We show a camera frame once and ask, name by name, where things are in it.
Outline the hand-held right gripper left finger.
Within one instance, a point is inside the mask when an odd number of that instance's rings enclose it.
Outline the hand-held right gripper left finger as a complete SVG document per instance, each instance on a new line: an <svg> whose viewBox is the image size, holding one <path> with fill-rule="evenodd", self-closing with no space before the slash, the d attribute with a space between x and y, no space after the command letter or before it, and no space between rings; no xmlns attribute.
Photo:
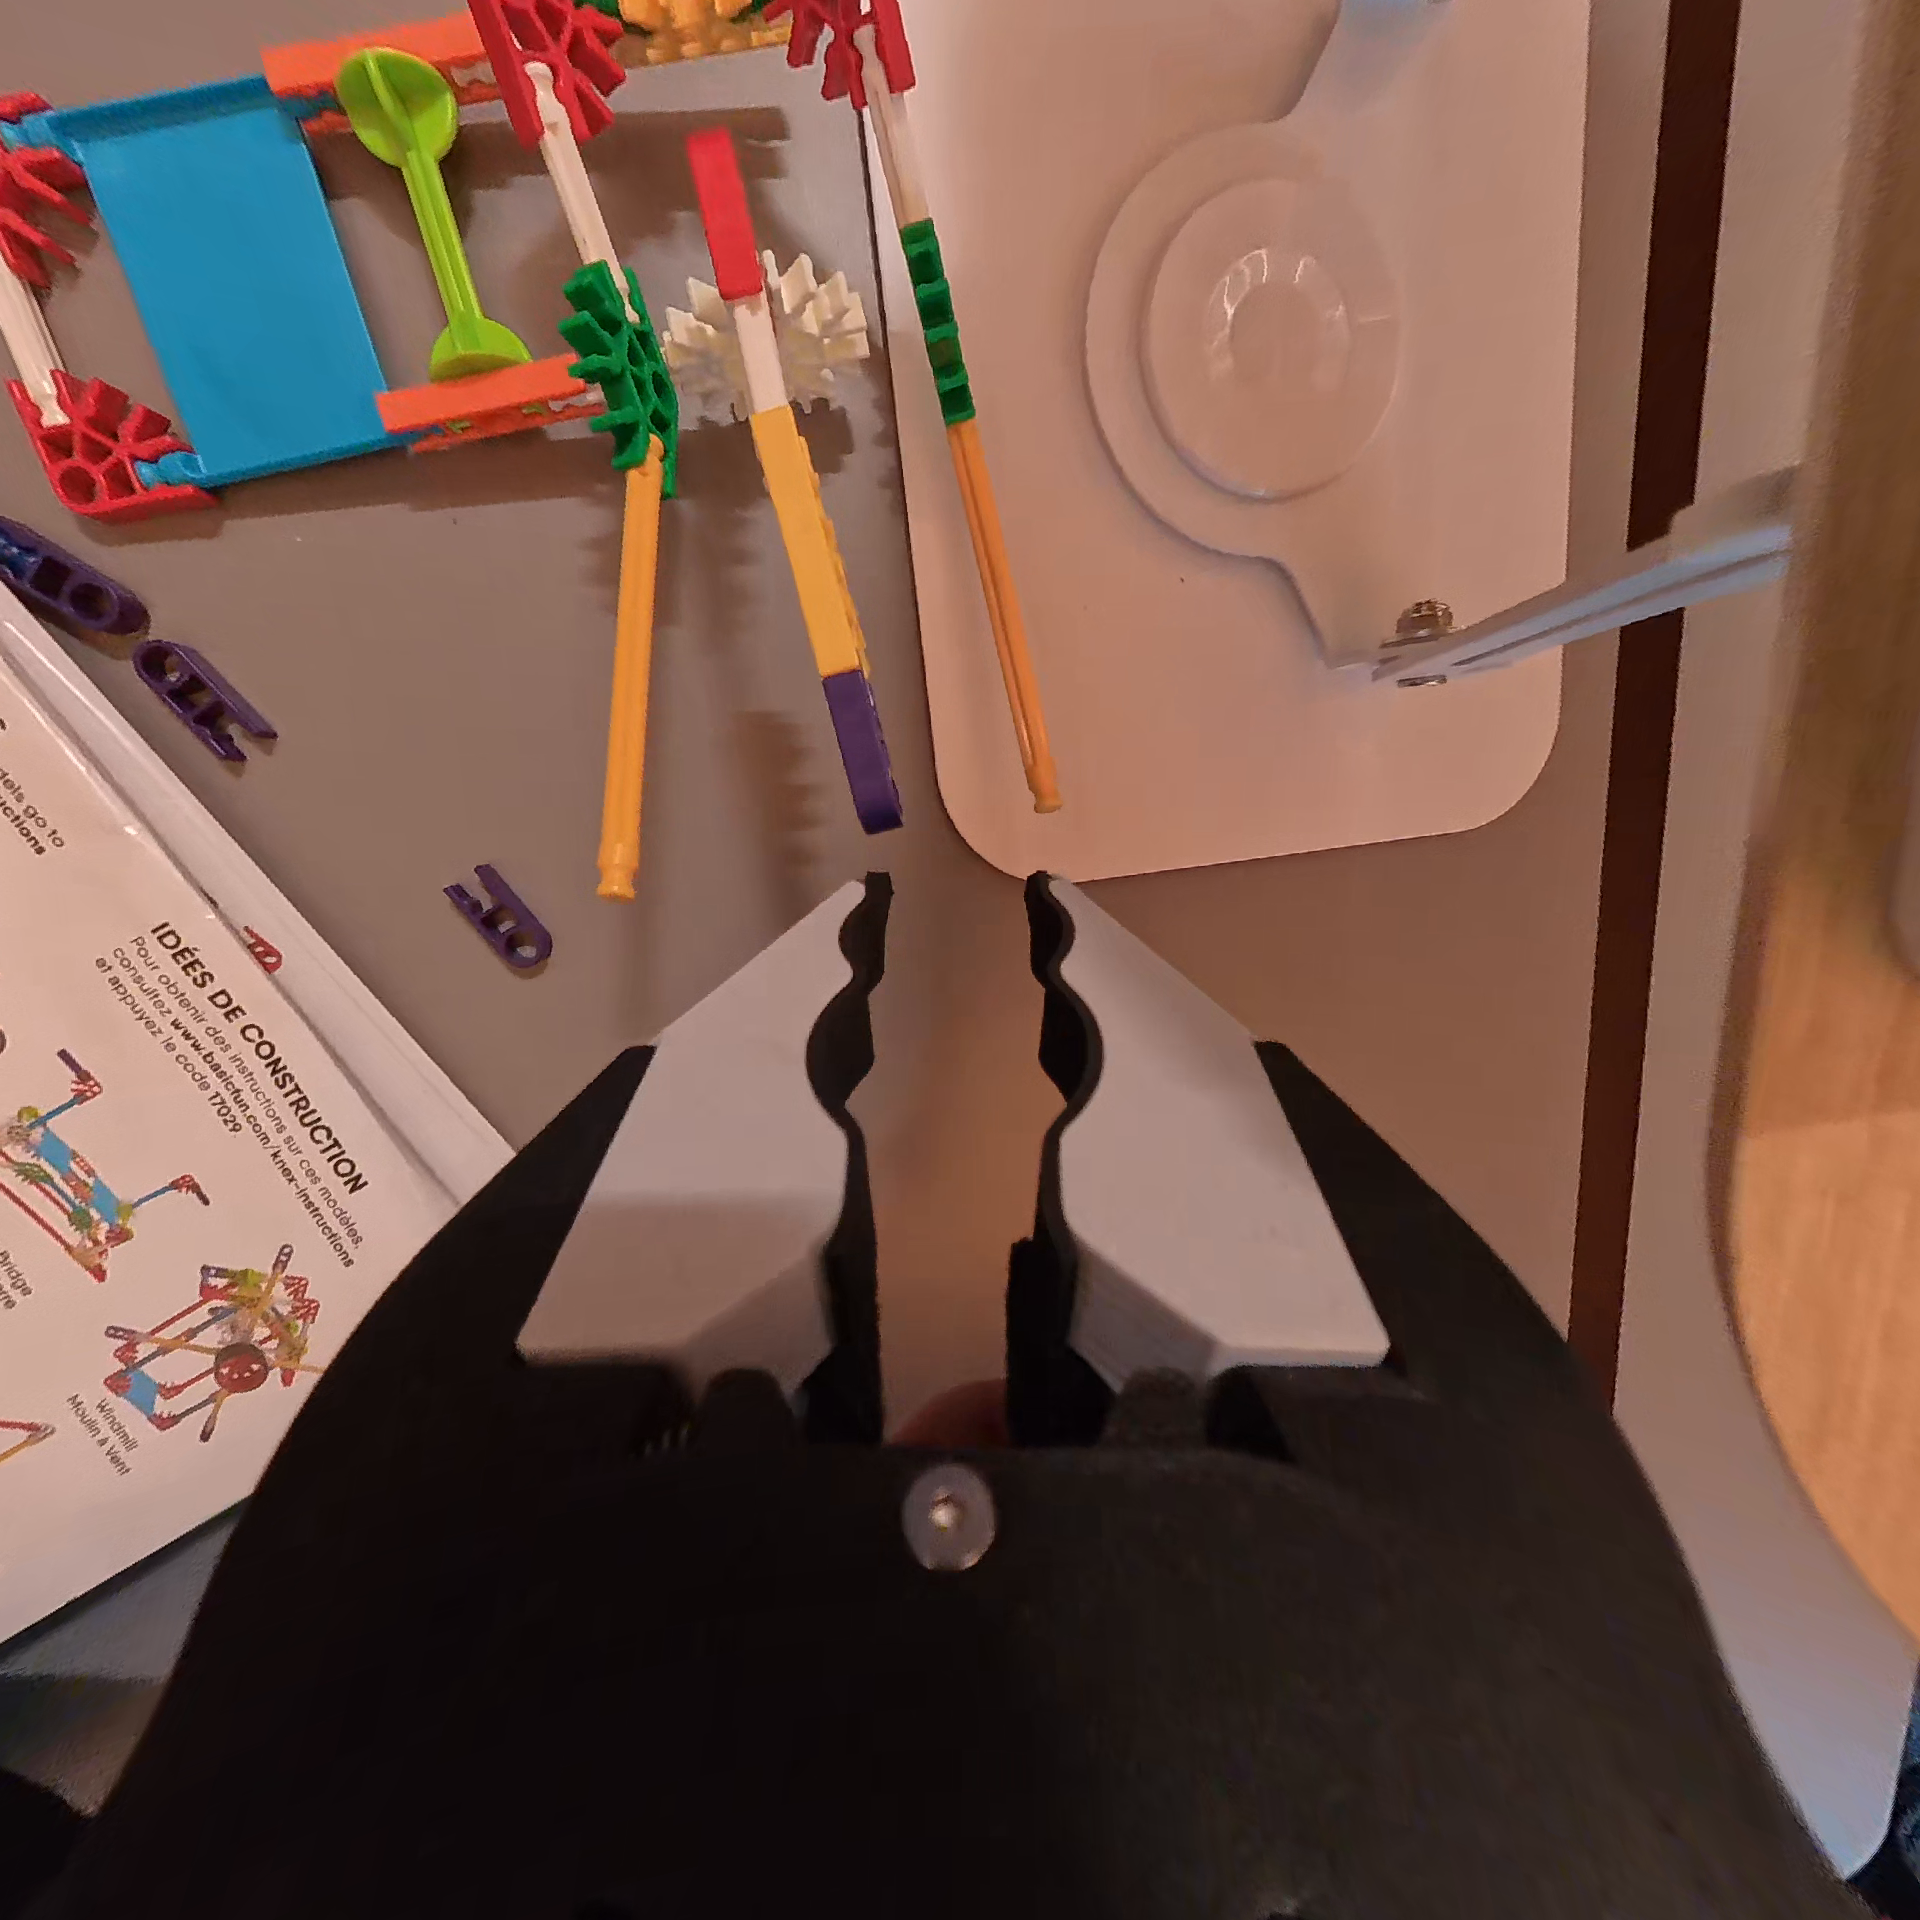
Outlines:
<svg viewBox="0 0 1920 1920"><path fill-rule="evenodd" d="M879 1234L849 1105L895 897L887 874L844 885L657 1038L521 1356L655 1364L690 1398L764 1371L807 1436L881 1440Z"/></svg>

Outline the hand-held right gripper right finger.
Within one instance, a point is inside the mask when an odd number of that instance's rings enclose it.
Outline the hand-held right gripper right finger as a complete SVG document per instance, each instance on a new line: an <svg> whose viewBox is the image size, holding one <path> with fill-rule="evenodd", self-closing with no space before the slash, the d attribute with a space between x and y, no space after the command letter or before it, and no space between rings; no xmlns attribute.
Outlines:
<svg viewBox="0 0 1920 1920"><path fill-rule="evenodd" d="M1375 1366L1386 1323L1248 1026L1077 882L1024 882L1064 1108L1007 1288L1007 1420L1085 1445L1139 1373Z"/></svg>

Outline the colourful construction toy model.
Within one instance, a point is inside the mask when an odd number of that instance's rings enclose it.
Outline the colourful construction toy model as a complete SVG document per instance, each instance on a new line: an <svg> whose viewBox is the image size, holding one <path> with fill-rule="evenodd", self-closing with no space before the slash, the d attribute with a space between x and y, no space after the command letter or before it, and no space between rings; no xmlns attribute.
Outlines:
<svg viewBox="0 0 1920 1920"><path fill-rule="evenodd" d="M4 96L4 382L58 501L133 524L218 507L221 491L384 450L463 449L588 422L621 475L615 662L597 894L634 901L650 737L664 502L681 429L724 411L759 475L833 737L864 833L901 827L858 603L801 432L868 352L860 298L807 256L761 251L724 129L687 153L711 258L657 324L612 242L586 141L644 66L783 49L824 72L879 141L887 204L939 402L976 576L1037 813L1064 803L1007 555L976 402L908 96L892 3L468 3L344 40L269 49L241 81L50 107ZM562 355L535 357L479 296L444 163L465 110L504 106L553 185L581 265ZM425 378L387 374L330 212L314 141L347 132L402 184L442 305Z"/></svg>

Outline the white toy booklet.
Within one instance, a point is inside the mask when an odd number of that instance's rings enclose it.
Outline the white toy booklet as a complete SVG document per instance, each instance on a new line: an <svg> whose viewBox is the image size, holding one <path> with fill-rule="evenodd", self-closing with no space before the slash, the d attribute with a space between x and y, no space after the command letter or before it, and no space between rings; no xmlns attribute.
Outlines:
<svg viewBox="0 0 1920 1920"><path fill-rule="evenodd" d="M231 929L252 929L281 954L279 993L404 1140L456 1204L509 1162L499 1130L444 1074L297 906L207 809L156 747L72 662L36 614L2 590L2 651L119 809L140 820L204 902Z"/></svg>

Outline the illustrated toy leaflet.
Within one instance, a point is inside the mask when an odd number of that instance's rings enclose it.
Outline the illustrated toy leaflet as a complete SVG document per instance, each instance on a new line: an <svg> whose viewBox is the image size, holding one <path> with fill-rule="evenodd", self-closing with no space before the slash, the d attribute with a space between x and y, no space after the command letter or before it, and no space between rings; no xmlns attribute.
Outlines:
<svg viewBox="0 0 1920 1920"><path fill-rule="evenodd" d="M4 686L2 1630L242 1502L452 1204Z"/></svg>

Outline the white book stand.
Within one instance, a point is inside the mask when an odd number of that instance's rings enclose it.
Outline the white book stand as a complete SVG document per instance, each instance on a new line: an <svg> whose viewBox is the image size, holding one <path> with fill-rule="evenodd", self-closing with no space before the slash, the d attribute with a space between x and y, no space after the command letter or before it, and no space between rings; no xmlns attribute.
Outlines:
<svg viewBox="0 0 1920 1920"><path fill-rule="evenodd" d="M1588 4L898 4L1064 803L1037 813L881 153L932 792L1077 882L1419 843L1544 770L1561 670L1375 682L1569 554Z"/></svg>

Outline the blue rod cross assembly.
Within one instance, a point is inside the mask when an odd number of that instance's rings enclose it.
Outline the blue rod cross assembly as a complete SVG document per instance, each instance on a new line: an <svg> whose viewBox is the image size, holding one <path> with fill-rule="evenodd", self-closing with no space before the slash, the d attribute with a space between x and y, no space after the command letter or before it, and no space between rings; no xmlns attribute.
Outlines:
<svg viewBox="0 0 1920 1920"><path fill-rule="evenodd" d="M2 576L29 612L69 633L136 640L151 628L151 612L130 587L9 517L2 517Z"/></svg>

